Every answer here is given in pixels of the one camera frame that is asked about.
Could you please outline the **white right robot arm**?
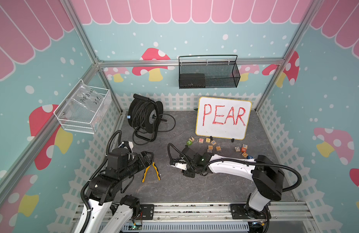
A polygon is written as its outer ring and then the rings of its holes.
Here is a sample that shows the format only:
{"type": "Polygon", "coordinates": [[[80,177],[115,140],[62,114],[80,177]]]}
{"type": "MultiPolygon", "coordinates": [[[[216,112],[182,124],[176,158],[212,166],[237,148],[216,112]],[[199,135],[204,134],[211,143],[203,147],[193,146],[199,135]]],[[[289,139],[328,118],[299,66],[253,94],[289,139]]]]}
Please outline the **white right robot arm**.
{"type": "Polygon", "coordinates": [[[300,186],[302,176],[288,166],[274,164],[268,157],[237,159],[206,152],[203,155],[188,146],[179,150],[172,143],[167,145],[170,165],[182,170],[186,177],[196,175],[229,174],[254,182],[255,190],[247,197],[246,204],[231,207],[233,218],[270,218],[268,205],[281,200],[284,192],[300,186]]]}

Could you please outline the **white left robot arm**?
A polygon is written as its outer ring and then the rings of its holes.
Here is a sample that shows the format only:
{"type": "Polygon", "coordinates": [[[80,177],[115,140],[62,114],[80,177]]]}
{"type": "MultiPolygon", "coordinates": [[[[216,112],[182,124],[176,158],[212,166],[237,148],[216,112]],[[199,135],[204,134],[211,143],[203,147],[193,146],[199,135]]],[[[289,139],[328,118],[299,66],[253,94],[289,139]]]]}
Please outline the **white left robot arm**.
{"type": "Polygon", "coordinates": [[[124,181],[133,182],[135,174],[154,165],[154,153],[134,153],[132,142],[122,141],[121,136],[120,130],[112,134],[102,164],[81,189],[84,207],[76,233],[98,232],[107,211],[112,212],[112,218],[103,228],[104,233],[119,233],[129,220],[143,220],[144,210],[138,198],[126,195],[118,205],[113,202],[118,193],[126,192],[124,181]]]}

